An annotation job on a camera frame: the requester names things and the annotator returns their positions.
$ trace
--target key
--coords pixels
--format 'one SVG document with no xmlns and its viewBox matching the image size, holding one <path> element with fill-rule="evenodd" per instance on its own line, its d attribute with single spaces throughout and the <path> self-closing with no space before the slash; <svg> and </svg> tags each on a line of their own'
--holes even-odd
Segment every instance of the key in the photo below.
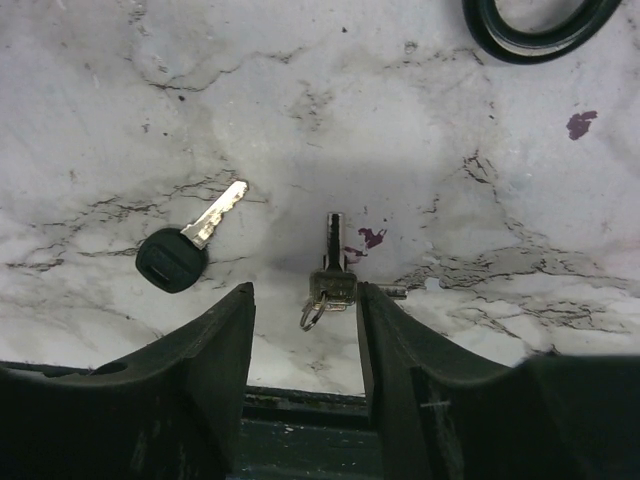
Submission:
<svg viewBox="0 0 640 480">
<path fill-rule="evenodd" d="M 323 268 L 309 277 L 309 301 L 303 309 L 300 328 L 311 330 L 325 311 L 342 312 L 356 301 L 358 278 L 347 272 L 344 254 L 344 217 L 341 213 L 330 213 L 327 217 L 327 254 Z M 310 322 L 311 312 L 317 310 Z"/>
<path fill-rule="evenodd" d="M 140 246 L 136 268 L 156 287 L 178 293 L 196 283 L 209 264 L 205 247 L 222 216 L 244 197 L 249 185 L 236 181 L 193 224 L 163 228 Z"/>
</svg>

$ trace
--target black plastic part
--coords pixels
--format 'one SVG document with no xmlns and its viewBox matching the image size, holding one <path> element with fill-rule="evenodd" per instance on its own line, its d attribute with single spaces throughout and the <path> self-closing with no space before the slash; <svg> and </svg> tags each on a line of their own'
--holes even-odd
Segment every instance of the black plastic part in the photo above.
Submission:
<svg viewBox="0 0 640 480">
<path fill-rule="evenodd" d="M 186 290 L 198 281 L 209 263 L 200 250 L 177 228 L 163 228 L 147 238 L 136 256 L 136 268 L 167 293 Z"/>
<path fill-rule="evenodd" d="M 358 336 L 384 478 L 640 478 L 640 358 L 534 357 L 510 369 L 358 286 Z"/>
<path fill-rule="evenodd" d="M 595 35 L 621 0 L 584 0 L 560 25 L 542 32 L 521 32 L 500 16 L 496 0 L 462 0 L 473 38 L 487 53 L 508 63 L 548 62 L 575 50 Z"/>
<path fill-rule="evenodd" d="M 382 479 L 364 398 L 248 387 L 232 478 Z"/>
<path fill-rule="evenodd" d="M 0 367 L 0 478 L 225 478 L 254 317 L 253 287 L 244 284 L 89 375 Z"/>
</svg>

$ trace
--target purple stain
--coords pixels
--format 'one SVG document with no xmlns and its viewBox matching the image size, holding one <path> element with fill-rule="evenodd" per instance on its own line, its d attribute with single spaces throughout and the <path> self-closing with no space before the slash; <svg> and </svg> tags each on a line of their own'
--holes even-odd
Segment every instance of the purple stain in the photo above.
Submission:
<svg viewBox="0 0 640 480">
<path fill-rule="evenodd" d="M 364 237 L 364 248 L 362 250 L 358 250 L 353 247 L 344 247 L 344 251 L 350 254 L 347 259 L 350 265 L 355 263 L 359 263 L 362 260 L 362 257 L 367 257 L 369 255 L 369 249 L 376 247 L 382 243 L 384 240 L 384 236 L 387 234 L 385 229 L 380 230 L 378 233 L 373 233 L 373 230 L 370 228 L 361 228 L 358 230 L 358 234 Z"/>
<path fill-rule="evenodd" d="M 569 138 L 577 140 L 589 131 L 591 120 L 598 118 L 598 112 L 591 110 L 584 113 L 576 113 L 569 119 L 567 130 L 569 130 Z"/>
<path fill-rule="evenodd" d="M 361 228 L 358 233 L 364 237 L 364 244 L 369 248 L 373 248 L 380 245 L 384 240 L 384 236 L 387 234 L 386 230 L 380 230 L 378 233 L 373 233 L 370 228 Z"/>
</svg>

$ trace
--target black key head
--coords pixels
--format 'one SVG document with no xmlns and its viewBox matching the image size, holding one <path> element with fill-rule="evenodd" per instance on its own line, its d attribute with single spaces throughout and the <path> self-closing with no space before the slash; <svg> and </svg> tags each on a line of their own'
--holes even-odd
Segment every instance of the black key head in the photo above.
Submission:
<svg viewBox="0 0 640 480">
<path fill-rule="evenodd" d="M 163 228 L 147 238 L 136 256 L 144 278 L 167 293 L 178 293 L 196 283 L 209 263 L 200 250 L 177 228 Z"/>
</svg>

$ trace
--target rubber gasket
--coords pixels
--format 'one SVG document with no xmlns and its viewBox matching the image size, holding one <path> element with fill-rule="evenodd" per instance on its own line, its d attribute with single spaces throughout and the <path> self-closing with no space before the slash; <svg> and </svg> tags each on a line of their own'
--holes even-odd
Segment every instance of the rubber gasket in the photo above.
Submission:
<svg viewBox="0 0 640 480">
<path fill-rule="evenodd" d="M 504 62 L 532 65 L 575 50 L 611 18 L 622 0 L 584 0 L 560 25 L 542 32 L 521 32 L 500 16 L 495 0 L 462 0 L 467 26 L 488 54 Z"/>
</svg>

